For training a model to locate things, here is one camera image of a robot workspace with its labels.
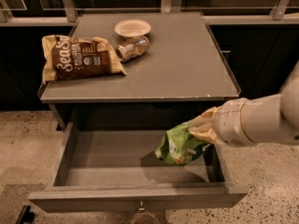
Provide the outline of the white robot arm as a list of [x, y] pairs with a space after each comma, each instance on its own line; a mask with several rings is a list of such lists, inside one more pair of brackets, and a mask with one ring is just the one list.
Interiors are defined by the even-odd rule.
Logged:
[[216, 145], [252, 147], [258, 143], [299, 145], [299, 63], [279, 93], [239, 98], [193, 119], [189, 133]]

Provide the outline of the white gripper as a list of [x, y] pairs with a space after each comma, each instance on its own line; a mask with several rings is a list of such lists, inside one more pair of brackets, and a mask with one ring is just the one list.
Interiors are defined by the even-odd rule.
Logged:
[[246, 135], [241, 123], [241, 111], [246, 101], [246, 98], [235, 99], [227, 101], [219, 108], [209, 108], [192, 121], [192, 125], [200, 126], [190, 127], [189, 133], [215, 145], [252, 146], [253, 142]]

